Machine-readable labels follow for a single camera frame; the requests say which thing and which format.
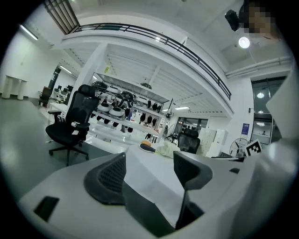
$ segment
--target fluorescent light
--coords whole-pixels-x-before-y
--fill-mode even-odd
[[[259,93],[257,94],[257,97],[258,97],[258,98],[263,98],[263,97],[264,97],[264,94],[261,93],[261,92],[259,92]]]
[[[38,37],[35,36],[32,32],[30,32],[26,27],[24,27],[23,25],[20,25],[20,27],[28,34],[30,35],[34,40],[37,40]]]
[[[67,70],[66,68],[64,68],[63,66],[60,66],[60,68],[64,69],[65,71],[67,71],[68,73],[71,74],[71,72],[69,70]]]
[[[189,109],[189,107],[179,107],[179,108],[175,108],[176,110],[185,110],[185,109]]]
[[[239,45],[242,48],[248,48],[250,46],[250,41],[247,37],[243,36],[239,39]]]

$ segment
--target railing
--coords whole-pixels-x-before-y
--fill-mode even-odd
[[[230,97],[232,94],[230,93],[227,86],[220,79],[220,77],[216,74],[216,72],[209,65],[207,65],[207,63],[205,63],[198,55],[196,55],[194,52],[192,52],[190,49],[188,49],[186,46],[182,45],[181,43],[171,39],[170,37],[167,37],[161,33],[158,33],[156,31],[153,31],[153,30],[150,30],[147,28],[142,28],[139,26],[128,25],[128,24],[122,24],[122,23],[88,24],[88,25],[79,26],[79,28],[76,29],[75,32],[81,32],[81,31],[87,31],[87,30],[111,30],[111,31],[131,32],[131,33],[136,33],[139,35],[143,35],[143,36],[152,38],[157,42],[161,42],[167,46],[170,46],[170,47],[174,48],[175,50],[177,50],[178,52],[185,55],[186,57],[188,57],[190,60],[195,62],[199,67],[201,67],[206,73],[208,73],[209,76],[213,78],[213,80],[224,91],[224,93],[230,100]]]

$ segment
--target floor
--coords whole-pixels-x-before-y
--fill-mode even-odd
[[[66,166],[66,151],[50,140],[45,128],[50,121],[29,100],[0,98],[0,166],[7,184],[18,201],[50,174]],[[90,160],[110,153],[83,143],[80,148]],[[70,153],[70,165],[85,162],[85,156]]]

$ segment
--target blue sign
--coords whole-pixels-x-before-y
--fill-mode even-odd
[[[242,134],[248,135],[249,124],[243,124]]]

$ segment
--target chair base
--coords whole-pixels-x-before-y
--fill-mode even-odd
[[[70,162],[70,151],[73,150],[75,152],[81,153],[83,155],[86,155],[86,160],[89,160],[89,156],[88,153],[80,150],[80,149],[76,149],[74,146],[63,146],[63,147],[59,147],[59,148],[54,148],[54,149],[50,149],[49,150],[49,154],[53,155],[53,152],[55,151],[60,151],[60,150],[67,150],[67,163],[66,166],[69,166],[69,162]]]

